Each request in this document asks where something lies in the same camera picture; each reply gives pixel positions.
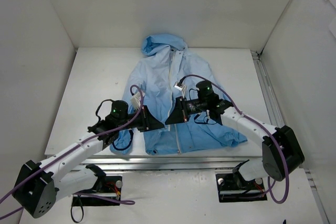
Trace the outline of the aluminium side rail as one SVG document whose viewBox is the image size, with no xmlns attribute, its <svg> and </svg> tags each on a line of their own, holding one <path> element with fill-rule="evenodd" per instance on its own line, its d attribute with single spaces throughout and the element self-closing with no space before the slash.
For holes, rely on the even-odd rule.
<svg viewBox="0 0 336 224">
<path fill-rule="evenodd" d="M 263 59 L 261 58 L 261 52 L 257 51 L 251 51 L 251 55 L 253 58 L 253 62 L 255 65 L 255 69 L 257 72 L 258 80 L 260 83 L 261 91 L 264 97 L 264 101 L 267 108 L 267 113 L 270 119 L 270 122 L 272 124 L 275 124 L 277 126 L 283 126 L 285 124 L 284 118 L 282 116 L 280 106 L 278 103 L 278 100 L 276 98 L 275 91 L 273 89 L 273 86 L 271 84 L 271 80 L 269 77 L 269 74 L 266 69 L 266 65 L 263 62 Z M 303 168 L 307 177 L 307 180 L 309 182 L 310 188 L 312 190 L 313 197 L 315 199 L 315 202 L 317 204 L 317 207 L 319 209 L 320 216 L 322 218 L 323 223 L 331 223 L 327 213 L 325 211 L 325 208 L 322 204 L 320 195 L 318 193 L 318 188 L 316 184 L 316 179 L 313 177 L 313 173 L 311 169 L 308 169 L 305 167 L 305 165 L 300 165 L 300 168 Z"/>
</svg>

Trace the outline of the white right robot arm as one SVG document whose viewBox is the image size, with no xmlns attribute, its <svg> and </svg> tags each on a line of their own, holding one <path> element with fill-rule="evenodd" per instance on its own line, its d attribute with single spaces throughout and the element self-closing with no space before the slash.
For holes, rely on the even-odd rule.
<svg viewBox="0 0 336 224">
<path fill-rule="evenodd" d="M 231 101 L 221 99 L 208 80 L 197 83 L 196 89 L 196 99 L 176 98 L 175 107 L 165 124 L 186 123 L 192 114 L 205 112 L 212 121 L 232 128 L 256 143 L 262 150 L 262 157 L 238 165 L 232 175 L 236 187 L 245 188 L 251 180 L 265 176 L 280 182 L 305 161 L 296 135 L 289 126 L 270 125 L 239 111 Z"/>
</svg>

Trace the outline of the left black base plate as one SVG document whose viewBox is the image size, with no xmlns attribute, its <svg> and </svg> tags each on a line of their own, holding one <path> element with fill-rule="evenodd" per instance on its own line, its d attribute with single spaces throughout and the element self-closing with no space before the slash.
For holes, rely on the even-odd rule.
<svg viewBox="0 0 336 224">
<path fill-rule="evenodd" d="M 116 189 L 119 193 L 121 193 L 121 188 L 116 187 L 116 183 L 122 181 L 122 176 L 107 176 L 106 182 L 100 186 L 98 189 L 87 189 L 81 191 L 86 194 L 94 194 L 101 197 L 119 200 L 121 199 L 121 195 L 116 195 Z M 106 200 L 102 200 L 99 198 L 95 198 L 92 196 L 73 196 L 71 205 L 74 207 L 103 207 L 103 206 L 119 206 L 118 202 L 110 202 Z"/>
</svg>

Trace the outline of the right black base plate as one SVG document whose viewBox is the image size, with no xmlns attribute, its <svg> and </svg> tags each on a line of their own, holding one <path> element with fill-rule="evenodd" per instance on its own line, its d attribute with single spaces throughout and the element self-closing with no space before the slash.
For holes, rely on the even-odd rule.
<svg viewBox="0 0 336 224">
<path fill-rule="evenodd" d="M 266 191 L 261 178 L 240 183 L 233 173 L 215 174 L 218 200 L 220 203 L 267 201 Z"/>
</svg>

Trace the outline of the light blue hooded jacket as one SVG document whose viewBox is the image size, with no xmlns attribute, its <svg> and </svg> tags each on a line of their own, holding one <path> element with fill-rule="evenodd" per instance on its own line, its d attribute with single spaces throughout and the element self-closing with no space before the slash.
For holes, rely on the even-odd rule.
<svg viewBox="0 0 336 224">
<path fill-rule="evenodd" d="M 156 34 L 146 37 L 141 47 L 145 58 L 141 59 L 130 73 L 122 100 L 131 102 L 130 87 L 135 84 L 145 93 L 144 104 L 160 122 L 165 122 L 181 93 L 174 87 L 183 77 L 191 98 L 201 77 L 219 84 L 209 63 L 189 51 L 187 43 L 171 34 Z M 236 147 L 246 142 L 247 137 L 219 124 L 186 123 L 167 125 L 162 129 L 143 133 L 145 152 L 149 155 L 182 154 L 193 151 Z"/>
</svg>

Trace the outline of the aluminium front rail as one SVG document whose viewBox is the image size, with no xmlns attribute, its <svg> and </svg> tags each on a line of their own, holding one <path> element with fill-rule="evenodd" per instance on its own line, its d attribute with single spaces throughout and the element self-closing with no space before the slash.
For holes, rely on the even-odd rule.
<svg viewBox="0 0 336 224">
<path fill-rule="evenodd" d="M 160 172 L 175 170 L 224 170 L 230 172 L 243 161 L 259 161 L 254 156 L 92 156 L 71 169 L 77 172 L 94 164 L 106 173 Z"/>
</svg>

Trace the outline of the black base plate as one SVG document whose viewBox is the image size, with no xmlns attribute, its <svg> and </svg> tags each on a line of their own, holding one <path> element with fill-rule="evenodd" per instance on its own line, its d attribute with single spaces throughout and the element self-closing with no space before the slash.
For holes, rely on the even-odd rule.
<svg viewBox="0 0 336 224">
<path fill-rule="evenodd" d="M 215 174 L 218 200 L 220 203 L 267 201 L 266 191 L 261 178 L 240 183 L 233 173 Z"/>
<path fill-rule="evenodd" d="M 122 181 L 122 176 L 107 176 L 106 182 L 100 186 L 98 189 L 87 189 L 81 191 L 86 194 L 94 194 L 101 197 L 119 200 L 121 199 L 121 195 L 116 195 L 116 189 L 119 193 L 121 193 L 121 188 L 116 187 L 116 183 Z M 102 200 L 99 198 L 95 198 L 92 196 L 73 196 L 71 205 L 74 207 L 103 207 L 103 206 L 119 206 L 118 202 L 110 202 L 106 200 Z"/>
</svg>

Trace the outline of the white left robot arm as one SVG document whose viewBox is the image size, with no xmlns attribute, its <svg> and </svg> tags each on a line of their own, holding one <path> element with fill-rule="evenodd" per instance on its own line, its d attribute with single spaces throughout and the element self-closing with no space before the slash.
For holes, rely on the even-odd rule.
<svg viewBox="0 0 336 224">
<path fill-rule="evenodd" d="M 164 124 L 150 113 L 146 105 L 130 114 L 126 102 L 114 101 L 111 112 L 88 127 L 82 140 L 43 161 L 35 163 L 29 160 L 23 164 L 12 196 L 33 218 L 40 218 L 64 197 L 87 189 L 97 193 L 105 186 L 106 175 L 101 168 L 87 165 L 78 172 L 72 170 L 113 144 L 122 130 L 136 128 L 147 132 L 163 127 Z"/>
</svg>

